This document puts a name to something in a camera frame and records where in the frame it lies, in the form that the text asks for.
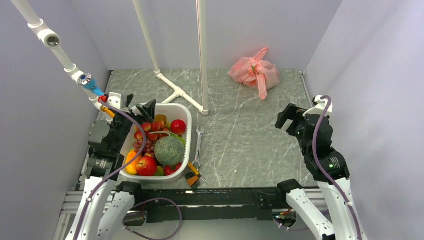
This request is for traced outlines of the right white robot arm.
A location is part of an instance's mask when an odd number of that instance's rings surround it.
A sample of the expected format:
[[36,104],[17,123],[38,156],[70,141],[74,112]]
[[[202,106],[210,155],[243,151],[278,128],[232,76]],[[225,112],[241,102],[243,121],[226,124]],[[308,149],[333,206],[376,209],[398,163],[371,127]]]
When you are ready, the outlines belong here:
[[329,119],[312,109],[290,103],[277,115],[275,127],[282,129],[286,121],[291,121],[286,132],[297,139],[306,167],[322,192],[330,219],[295,179],[277,184],[275,200],[282,208],[292,208],[317,240],[365,240],[367,236],[354,204],[347,162],[332,147],[333,128]]

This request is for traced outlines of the pink plastic bag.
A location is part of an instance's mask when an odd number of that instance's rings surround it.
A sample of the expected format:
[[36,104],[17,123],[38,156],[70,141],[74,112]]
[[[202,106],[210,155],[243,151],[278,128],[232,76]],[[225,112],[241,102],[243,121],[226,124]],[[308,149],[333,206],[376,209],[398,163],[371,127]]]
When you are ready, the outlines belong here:
[[237,83],[257,89],[261,100],[268,96],[268,90],[280,83],[280,71],[276,65],[264,60],[268,48],[262,48],[253,57],[240,58],[228,71],[228,75]]

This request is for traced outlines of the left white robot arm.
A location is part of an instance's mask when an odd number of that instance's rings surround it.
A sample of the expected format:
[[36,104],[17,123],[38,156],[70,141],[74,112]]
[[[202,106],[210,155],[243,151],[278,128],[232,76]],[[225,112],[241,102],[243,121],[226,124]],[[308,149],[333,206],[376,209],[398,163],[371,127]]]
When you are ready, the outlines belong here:
[[129,210],[144,203],[142,188],[133,182],[117,184],[119,173],[129,165],[121,150],[133,126],[153,120],[157,101],[115,107],[109,93],[98,97],[100,110],[111,122],[93,124],[89,137],[89,158],[84,175],[84,189],[68,240],[110,240]]

